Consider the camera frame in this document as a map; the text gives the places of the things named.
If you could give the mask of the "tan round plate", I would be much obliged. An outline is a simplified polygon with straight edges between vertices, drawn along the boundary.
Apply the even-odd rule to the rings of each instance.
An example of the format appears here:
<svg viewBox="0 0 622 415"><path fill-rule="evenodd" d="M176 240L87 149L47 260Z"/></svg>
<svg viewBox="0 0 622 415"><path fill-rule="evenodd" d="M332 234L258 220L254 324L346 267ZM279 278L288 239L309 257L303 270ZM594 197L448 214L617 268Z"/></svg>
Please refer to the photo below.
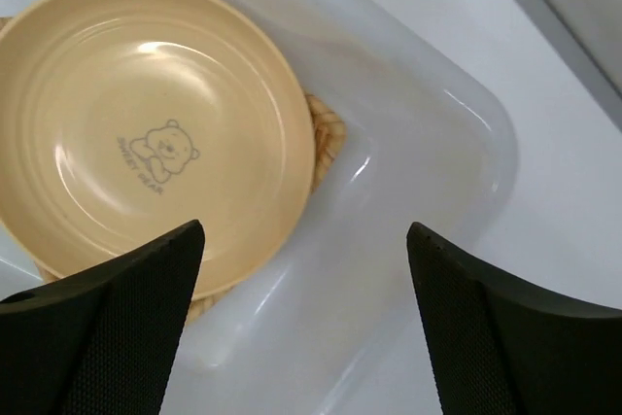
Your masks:
<svg viewBox="0 0 622 415"><path fill-rule="evenodd" d="M315 166L288 61L222 0L39 0L1 30L1 221L63 278L191 220L194 294L247 279Z"/></svg>

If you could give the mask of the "clear plastic bin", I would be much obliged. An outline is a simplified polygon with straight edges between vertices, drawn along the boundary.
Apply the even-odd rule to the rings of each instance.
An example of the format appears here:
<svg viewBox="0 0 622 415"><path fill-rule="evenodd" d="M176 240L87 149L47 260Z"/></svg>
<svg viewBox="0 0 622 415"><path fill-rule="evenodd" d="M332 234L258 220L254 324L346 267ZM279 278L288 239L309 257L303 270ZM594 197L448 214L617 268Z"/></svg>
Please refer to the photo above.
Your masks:
<svg viewBox="0 0 622 415"><path fill-rule="evenodd" d="M516 173L506 111L371 0L225 1L347 139L281 253L186 328L163 412L439 413L406 233L469 249L488 227Z"/></svg>

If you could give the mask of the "woven bamboo triangular basket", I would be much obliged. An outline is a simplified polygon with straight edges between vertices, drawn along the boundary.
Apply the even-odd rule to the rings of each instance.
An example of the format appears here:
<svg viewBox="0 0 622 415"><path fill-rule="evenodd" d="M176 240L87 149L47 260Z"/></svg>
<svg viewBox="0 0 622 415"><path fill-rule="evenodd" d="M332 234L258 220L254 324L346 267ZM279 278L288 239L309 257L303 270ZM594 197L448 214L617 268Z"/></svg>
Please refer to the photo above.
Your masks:
<svg viewBox="0 0 622 415"><path fill-rule="evenodd" d="M207 31L213 28L210 28L212 24L210 22L204 23L203 21L188 21L176 19L173 20L172 17L164 19L161 17L162 21L165 21L165 24L170 23L171 25L182 26L183 29L188 30L196 30L196 31ZM7 29L10 29L13 26L13 23L16 22L15 17L1 17L1 37L6 33ZM260 37L264 37L263 41L270 42L270 38L268 38L263 31L260 30L254 23L250 22L251 31L253 31L253 35L259 35ZM314 167L314 175L313 181L311 185L311 193L315 192L316 189L322 184L323 180L327 176L329 169L333 165L335 159L340 154L346 139L347 139L347 126L344 120L334 112L329 106L327 106L319 97L315 96L312 93L305 91L305 99L309 108L309 114L312 120L313 130L314 130L314 139L315 139L315 167ZM65 279L69 277L67 275L58 275L56 271L52 271L47 266L43 266L43 264L34 259L34 264L36 265L38 272L40 273L44 284L50 284L61 279ZM199 286L200 280L203 278L203 273L205 272L203 265L201 266L199 277L197 278L197 285L194 290L194 295L192 297L189 312L186 318L186 325L196 320L200 315L207 312L211 307L213 307L218 301L220 301L224 296L234 290L239 284L248 280L254 273L256 273L261 266L264 266L266 261L260 263L258 266L254 266L250 269L248 273L244 273L240 278L235 279L233 281L226 282L223 286L218 286L214 290L208 290L205 292Z"/></svg>

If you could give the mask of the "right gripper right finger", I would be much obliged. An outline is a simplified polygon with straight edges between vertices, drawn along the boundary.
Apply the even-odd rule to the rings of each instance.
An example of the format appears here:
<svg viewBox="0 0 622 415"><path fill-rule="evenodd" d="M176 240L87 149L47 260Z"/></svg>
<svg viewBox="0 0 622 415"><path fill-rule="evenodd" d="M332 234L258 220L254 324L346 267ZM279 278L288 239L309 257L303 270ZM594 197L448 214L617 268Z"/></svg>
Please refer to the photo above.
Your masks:
<svg viewBox="0 0 622 415"><path fill-rule="evenodd" d="M532 284L420 223L406 243L443 413L620 413L620 310Z"/></svg>

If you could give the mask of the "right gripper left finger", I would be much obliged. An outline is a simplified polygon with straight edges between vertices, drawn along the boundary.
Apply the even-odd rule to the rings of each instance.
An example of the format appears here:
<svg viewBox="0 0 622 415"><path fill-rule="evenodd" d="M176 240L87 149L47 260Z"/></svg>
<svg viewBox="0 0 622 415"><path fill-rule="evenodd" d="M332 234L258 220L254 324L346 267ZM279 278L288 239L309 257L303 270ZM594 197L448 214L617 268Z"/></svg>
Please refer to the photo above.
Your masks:
<svg viewBox="0 0 622 415"><path fill-rule="evenodd" d="M157 414L205 235L193 220L1 302L4 414Z"/></svg>

